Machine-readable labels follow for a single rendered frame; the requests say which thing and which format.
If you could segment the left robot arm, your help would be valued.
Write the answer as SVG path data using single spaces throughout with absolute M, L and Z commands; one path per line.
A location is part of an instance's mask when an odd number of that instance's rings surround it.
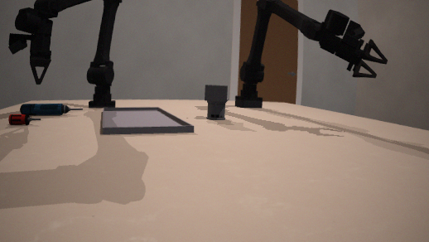
M 340 12 L 330 9 L 326 15 L 325 21 L 320 23 L 284 4 L 285 3 L 281 0 L 257 1 L 258 16 L 253 34 L 251 51 L 247 62 L 243 62 L 243 66 L 240 69 L 240 79 L 244 81 L 240 96 L 246 98 L 235 96 L 236 99 L 263 101 L 263 98 L 258 97 L 258 92 L 256 90 L 257 83 L 262 82 L 264 77 L 265 66 L 261 64 L 261 58 L 268 23 L 272 13 L 299 29 L 308 39 L 318 41 L 322 49 L 332 54 L 335 54 L 334 51 L 336 51 L 339 45 L 339 36 L 344 35 L 341 42 L 353 47 L 355 50 L 359 43 L 359 39 L 364 36 L 364 30 L 358 23 L 350 21 L 347 27 L 349 17 Z M 317 23 L 320 25 L 317 25 Z M 347 29 L 345 31 L 346 27 Z

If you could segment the blue electric screwdriver barrel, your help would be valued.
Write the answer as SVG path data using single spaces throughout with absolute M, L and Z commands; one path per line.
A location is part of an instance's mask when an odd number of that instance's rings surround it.
M 29 115 L 62 115 L 71 110 L 83 109 L 71 109 L 63 104 L 23 104 L 20 108 L 21 114 Z

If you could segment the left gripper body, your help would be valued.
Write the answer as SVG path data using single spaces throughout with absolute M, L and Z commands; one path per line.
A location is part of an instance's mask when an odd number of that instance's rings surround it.
M 356 66 L 358 66 L 360 61 L 363 59 L 368 43 L 366 43 L 364 50 L 361 50 L 360 48 L 364 44 L 364 40 L 360 39 L 359 44 L 355 50 L 353 47 L 348 46 L 341 41 L 342 41 L 342 38 L 340 38 L 339 45 L 337 47 L 335 55 L 349 62 L 349 66 L 347 67 L 347 70 L 351 71 L 351 68 L 354 65 L 354 69 L 353 69 L 354 71 Z

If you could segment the red hand screwdriver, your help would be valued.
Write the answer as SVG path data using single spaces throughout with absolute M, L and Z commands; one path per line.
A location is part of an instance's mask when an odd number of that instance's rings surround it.
M 29 114 L 10 114 L 8 119 L 11 125 L 28 125 L 32 120 L 40 119 L 32 119 L 29 117 Z

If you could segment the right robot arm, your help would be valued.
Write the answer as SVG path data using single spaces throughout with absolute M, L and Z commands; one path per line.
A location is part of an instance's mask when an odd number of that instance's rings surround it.
M 20 9 L 15 20 L 15 28 L 19 31 L 31 33 L 31 35 L 10 33 L 8 48 L 11 53 L 15 54 L 26 48 L 27 40 L 31 41 L 30 54 L 31 49 L 41 50 L 42 34 L 45 37 L 47 35 L 51 36 L 53 21 L 48 18 L 58 17 L 58 12 L 88 1 L 90 0 L 36 0 L 34 9 L 30 7 Z M 104 0 L 104 12 L 99 30 L 97 51 L 94 61 L 90 62 L 90 67 L 87 71 L 87 81 L 96 85 L 94 101 L 89 101 L 89 106 L 115 105 L 115 100 L 111 100 L 110 94 L 114 71 L 113 62 L 109 60 L 109 52 L 113 25 L 120 2 L 122 0 Z

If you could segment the grey metal bracket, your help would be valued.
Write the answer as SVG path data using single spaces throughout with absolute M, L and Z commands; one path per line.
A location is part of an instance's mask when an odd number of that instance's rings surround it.
M 205 85 L 205 101 L 227 102 L 228 86 Z

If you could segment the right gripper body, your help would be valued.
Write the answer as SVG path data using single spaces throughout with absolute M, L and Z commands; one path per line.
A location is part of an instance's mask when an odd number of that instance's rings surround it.
M 50 45 L 51 45 L 51 36 L 47 35 L 45 37 L 44 34 L 42 34 L 42 45 L 41 50 L 31 50 L 30 58 L 38 58 L 38 59 L 51 59 L 51 51 L 50 51 Z M 43 51 L 44 50 L 44 51 Z

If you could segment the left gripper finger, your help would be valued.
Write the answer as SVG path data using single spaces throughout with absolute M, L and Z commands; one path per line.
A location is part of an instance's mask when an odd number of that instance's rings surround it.
M 371 56 L 369 53 L 371 51 L 371 49 L 373 49 L 381 58 L 376 58 L 374 56 Z M 377 63 L 381 63 L 381 64 L 387 64 L 388 60 L 385 58 L 385 56 L 381 53 L 381 51 L 379 50 L 379 48 L 377 48 L 377 46 L 375 45 L 373 40 L 369 40 L 369 44 L 367 46 L 366 52 L 364 54 L 363 60 L 367 60 L 367 61 L 373 61 L 373 62 L 377 62 Z
M 363 66 L 366 70 L 368 70 L 370 74 L 359 73 L 360 67 Z M 368 77 L 368 78 L 376 78 L 377 74 L 363 61 L 361 60 L 359 65 L 356 66 L 353 77 Z

